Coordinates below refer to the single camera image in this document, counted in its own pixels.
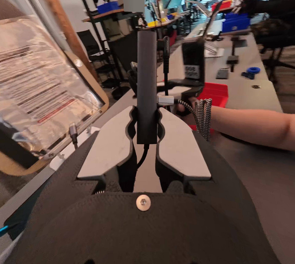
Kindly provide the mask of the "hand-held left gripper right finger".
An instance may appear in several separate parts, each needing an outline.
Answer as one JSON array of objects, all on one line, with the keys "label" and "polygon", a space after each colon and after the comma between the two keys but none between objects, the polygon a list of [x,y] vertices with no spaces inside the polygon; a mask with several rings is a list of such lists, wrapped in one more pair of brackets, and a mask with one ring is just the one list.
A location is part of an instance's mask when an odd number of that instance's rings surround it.
[{"label": "hand-held left gripper right finger", "polygon": [[156,174],[166,192],[172,181],[184,187],[191,181],[209,181],[212,175],[189,126],[164,108],[158,109]]}]

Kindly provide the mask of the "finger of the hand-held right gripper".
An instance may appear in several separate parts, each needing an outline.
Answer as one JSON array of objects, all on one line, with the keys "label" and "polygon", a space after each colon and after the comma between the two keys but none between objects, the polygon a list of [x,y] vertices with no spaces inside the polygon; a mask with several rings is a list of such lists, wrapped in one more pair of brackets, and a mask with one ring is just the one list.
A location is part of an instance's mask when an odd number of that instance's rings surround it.
[{"label": "finger of the hand-held right gripper", "polygon": [[[186,86],[169,86],[168,87],[168,95],[169,96],[181,96],[182,93],[190,90],[190,87],[186,87]],[[165,96],[165,87],[164,85],[159,85],[158,86],[158,95],[159,96]]]}]

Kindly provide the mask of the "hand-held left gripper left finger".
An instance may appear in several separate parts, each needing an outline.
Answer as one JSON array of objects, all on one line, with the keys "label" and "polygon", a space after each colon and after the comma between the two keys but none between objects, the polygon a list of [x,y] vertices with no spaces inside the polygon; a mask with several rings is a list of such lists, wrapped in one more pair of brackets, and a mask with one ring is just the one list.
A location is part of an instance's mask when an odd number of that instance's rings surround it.
[{"label": "hand-held left gripper left finger", "polygon": [[137,108],[129,106],[98,132],[77,175],[79,180],[98,180],[106,184],[106,173],[117,170],[123,192],[133,192],[137,173],[137,155],[133,143]]}]

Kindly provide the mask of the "grey usb hub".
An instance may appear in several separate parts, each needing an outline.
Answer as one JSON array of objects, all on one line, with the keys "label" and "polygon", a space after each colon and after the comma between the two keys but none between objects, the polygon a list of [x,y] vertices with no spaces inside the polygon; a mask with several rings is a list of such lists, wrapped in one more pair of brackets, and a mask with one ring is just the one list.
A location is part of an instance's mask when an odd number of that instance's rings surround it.
[{"label": "grey usb hub", "polygon": [[157,144],[157,39],[153,31],[138,32],[137,144]]}]

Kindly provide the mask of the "person's right forearm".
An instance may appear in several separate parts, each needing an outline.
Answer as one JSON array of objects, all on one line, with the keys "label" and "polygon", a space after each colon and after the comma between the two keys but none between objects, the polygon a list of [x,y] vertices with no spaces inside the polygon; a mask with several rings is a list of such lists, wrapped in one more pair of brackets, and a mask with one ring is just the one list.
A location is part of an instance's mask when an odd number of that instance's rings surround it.
[{"label": "person's right forearm", "polygon": [[294,114],[212,106],[211,128],[252,144],[295,151]]}]

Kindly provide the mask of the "person's right hand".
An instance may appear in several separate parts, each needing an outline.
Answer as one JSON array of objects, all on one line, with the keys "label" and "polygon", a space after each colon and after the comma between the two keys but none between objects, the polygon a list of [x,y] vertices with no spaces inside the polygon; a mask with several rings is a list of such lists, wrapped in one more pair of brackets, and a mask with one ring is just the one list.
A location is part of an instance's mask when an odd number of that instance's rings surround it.
[{"label": "person's right hand", "polygon": [[212,99],[206,98],[206,99],[197,99],[195,97],[189,98],[189,100],[186,102],[187,105],[189,105],[192,110],[193,114],[200,118],[211,118],[211,110],[212,110]]}]

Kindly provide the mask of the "red plastic bin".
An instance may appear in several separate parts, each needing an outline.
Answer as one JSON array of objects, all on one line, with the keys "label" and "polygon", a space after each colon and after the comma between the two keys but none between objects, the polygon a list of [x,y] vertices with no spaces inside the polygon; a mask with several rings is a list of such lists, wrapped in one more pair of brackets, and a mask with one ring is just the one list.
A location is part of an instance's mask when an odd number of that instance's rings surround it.
[{"label": "red plastic bin", "polygon": [[225,84],[205,83],[205,87],[194,106],[189,109],[192,113],[196,125],[192,127],[207,141],[211,137],[211,117],[212,107],[224,108],[228,100],[228,87]]}]

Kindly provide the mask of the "blue storage bin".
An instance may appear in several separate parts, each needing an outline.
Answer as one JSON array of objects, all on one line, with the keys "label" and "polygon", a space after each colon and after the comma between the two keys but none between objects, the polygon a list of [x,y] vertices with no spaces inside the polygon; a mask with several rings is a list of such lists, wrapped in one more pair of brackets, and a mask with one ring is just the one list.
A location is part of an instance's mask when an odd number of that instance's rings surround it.
[{"label": "blue storage bin", "polygon": [[117,1],[110,1],[101,5],[97,5],[97,11],[99,14],[104,14],[118,9],[120,9],[120,7]]},{"label": "blue storage bin", "polygon": [[247,13],[227,13],[225,21],[222,23],[222,32],[230,33],[234,31],[246,30],[250,25],[250,18]]}]

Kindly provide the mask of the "black office chair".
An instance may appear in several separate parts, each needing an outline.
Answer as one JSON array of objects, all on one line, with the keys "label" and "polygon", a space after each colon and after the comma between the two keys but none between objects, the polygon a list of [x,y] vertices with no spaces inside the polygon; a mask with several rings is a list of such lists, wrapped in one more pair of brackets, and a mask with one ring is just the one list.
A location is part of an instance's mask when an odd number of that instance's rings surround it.
[{"label": "black office chair", "polygon": [[285,47],[294,46],[294,11],[295,0],[240,0],[239,14],[247,14],[250,18],[257,14],[267,14],[268,18],[251,26],[252,33],[260,51],[272,50],[271,56],[263,60],[269,69],[269,80],[277,82],[275,68],[277,66],[294,69],[294,66],[279,61]]},{"label": "black office chair", "polygon": [[124,78],[121,67],[126,72],[128,77],[128,71],[132,70],[131,63],[138,62],[138,32],[133,31],[132,33],[115,41],[108,41],[108,45],[113,55],[119,80],[123,83],[129,83],[129,79]]}]

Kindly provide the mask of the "instruction sheet board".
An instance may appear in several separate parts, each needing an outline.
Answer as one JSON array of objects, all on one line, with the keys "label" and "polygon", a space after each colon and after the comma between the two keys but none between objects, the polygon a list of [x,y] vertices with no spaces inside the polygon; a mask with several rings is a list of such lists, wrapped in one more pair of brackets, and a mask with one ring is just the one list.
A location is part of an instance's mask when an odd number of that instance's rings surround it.
[{"label": "instruction sheet board", "polygon": [[0,25],[1,172],[32,174],[59,154],[109,107],[77,56],[62,51],[33,16]]}]

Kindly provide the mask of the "wooden post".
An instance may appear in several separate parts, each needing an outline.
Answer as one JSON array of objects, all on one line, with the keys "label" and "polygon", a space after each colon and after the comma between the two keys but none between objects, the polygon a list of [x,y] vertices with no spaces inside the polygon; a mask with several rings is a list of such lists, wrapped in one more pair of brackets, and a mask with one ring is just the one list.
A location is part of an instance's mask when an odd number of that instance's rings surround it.
[{"label": "wooden post", "polygon": [[79,57],[79,59],[83,62],[83,64],[86,66],[88,71],[91,73],[91,75],[94,77],[94,79],[98,82],[98,76],[95,72],[94,68],[92,67],[87,55],[85,54],[78,37],[76,35],[76,32],[74,31],[72,24],[65,13],[61,3],[59,0],[46,0],[47,4],[49,5],[54,17],[57,19],[57,23],[61,27],[61,30],[63,31],[68,45],[71,49],[71,51]]}]

